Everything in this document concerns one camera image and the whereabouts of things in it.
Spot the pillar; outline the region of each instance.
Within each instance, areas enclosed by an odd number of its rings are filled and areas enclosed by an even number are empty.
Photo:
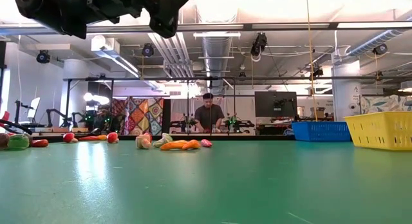
[[[360,76],[360,63],[356,57],[335,59],[332,55],[332,76]],[[361,95],[360,80],[332,80],[333,114],[335,121],[343,121],[344,117],[361,113],[359,95]]]
[[[68,59],[64,61],[63,66],[63,78],[86,78],[89,77],[88,64],[85,61],[77,59]],[[88,92],[88,83],[72,81],[70,87],[70,99],[69,99],[69,113],[71,117],[72,112],[82,112],[86,110],[86,101],[83,99],[85,93]],[[62,85],[62,98],[60,112],[66,114],[66,99],[67,99],[68,82],[63,82]]]

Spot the blue basket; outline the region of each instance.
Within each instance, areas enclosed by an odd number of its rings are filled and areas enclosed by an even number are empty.
[[[350,141],[346,122],[294,122],[296,140],[312,142]]]

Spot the man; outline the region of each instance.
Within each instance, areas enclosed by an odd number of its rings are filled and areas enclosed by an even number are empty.
[[[212,125],[219,129],[222,119],[225,118],[223,111],[219,105],[213,104],[213,95],[211,93],[203,95],[203,102],[204,105],[194,113],[196,127],[200,133],[210,131]]]

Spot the yellow basket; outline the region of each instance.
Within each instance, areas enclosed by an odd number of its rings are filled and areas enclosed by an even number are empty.
[[[387,111],[345,117],[357,147],[412,150],[412,112]]]

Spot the green table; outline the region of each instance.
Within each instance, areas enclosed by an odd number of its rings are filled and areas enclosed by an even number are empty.
[[[0,223],[412,222],[412,153],[352,143],[133,141],[0,152]]]

